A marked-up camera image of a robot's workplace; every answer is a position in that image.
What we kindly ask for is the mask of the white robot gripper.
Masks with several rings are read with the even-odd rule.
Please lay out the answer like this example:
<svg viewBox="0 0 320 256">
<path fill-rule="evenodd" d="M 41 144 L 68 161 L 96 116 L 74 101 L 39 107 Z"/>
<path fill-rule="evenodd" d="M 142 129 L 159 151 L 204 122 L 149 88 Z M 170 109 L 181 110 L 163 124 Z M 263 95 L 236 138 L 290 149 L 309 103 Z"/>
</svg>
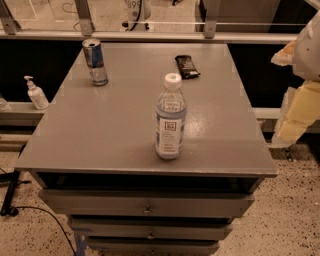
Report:
<svg viewBox="0 0 320 256">
<path fill-rule="evenodd" d="M 320 11 L 297 37 L 271 58 L 273 64 L 293 64 L 293 73 L 305 80 L 297 89 L 289 87 L 284 94 L 280 117 L 276 122 L 271 146 L 287 148 L 295 144 L 320 118 Z"/>
</svg>

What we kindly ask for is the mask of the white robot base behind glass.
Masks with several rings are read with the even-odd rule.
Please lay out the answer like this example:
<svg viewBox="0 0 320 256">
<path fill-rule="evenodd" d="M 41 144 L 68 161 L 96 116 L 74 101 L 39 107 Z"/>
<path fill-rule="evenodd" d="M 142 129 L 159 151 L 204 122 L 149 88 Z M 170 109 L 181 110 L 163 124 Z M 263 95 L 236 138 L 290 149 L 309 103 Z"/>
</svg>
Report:
<svg viewBox="0 0 320 256">
<path fill-rule="evenodd" d="M 122 26 L 127 31 L 147 31 L 147 20 L 151 16 L 150 0 L 124 0 L 127 7 L 127 20 Z"/>
</svg>

